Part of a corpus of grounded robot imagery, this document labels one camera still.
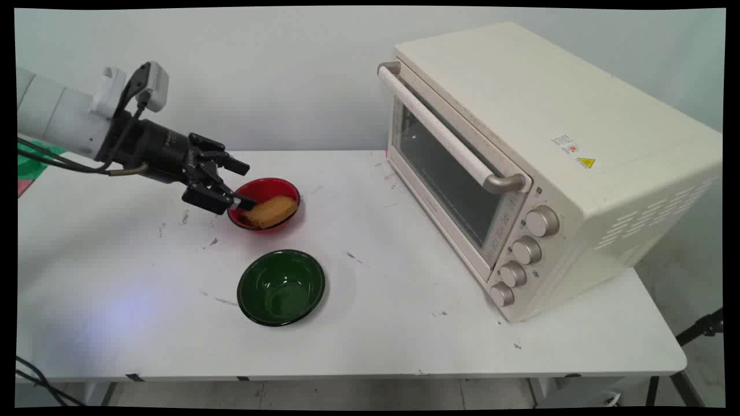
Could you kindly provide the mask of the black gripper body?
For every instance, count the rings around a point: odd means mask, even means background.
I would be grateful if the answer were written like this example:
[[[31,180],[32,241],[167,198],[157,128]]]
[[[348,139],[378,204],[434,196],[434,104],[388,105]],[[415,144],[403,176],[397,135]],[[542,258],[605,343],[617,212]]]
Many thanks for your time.
[[[190,185],[193,181],[192,140],[174,130],[150,120],[134,120],[133,115],[123,111],[112,118],[95,161],[106,162],[113,156],[113,162],[124,169],[147,169],[141,176],[162,183],[182,183]]]

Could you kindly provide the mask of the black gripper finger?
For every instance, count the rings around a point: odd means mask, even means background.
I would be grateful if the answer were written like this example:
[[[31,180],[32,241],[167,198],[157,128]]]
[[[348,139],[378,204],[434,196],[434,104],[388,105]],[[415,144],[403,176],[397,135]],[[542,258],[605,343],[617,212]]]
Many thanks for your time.
[[[228,187],[220,177],[217,166],[196,166],[183,168],[186,189],[182,201],[222,215],[227,210],[251,211],[257,202],[249,197],[240,196]]]
[[[249,164],[232,157],[225,150],[225,145],[222,143],[196,133],[188,134],[188,142],[190,142],[190,149],[194,153],[193,162],[191,163],[193,166],[213,163],[216,168],[226,168],[239,176],[248,174]]]

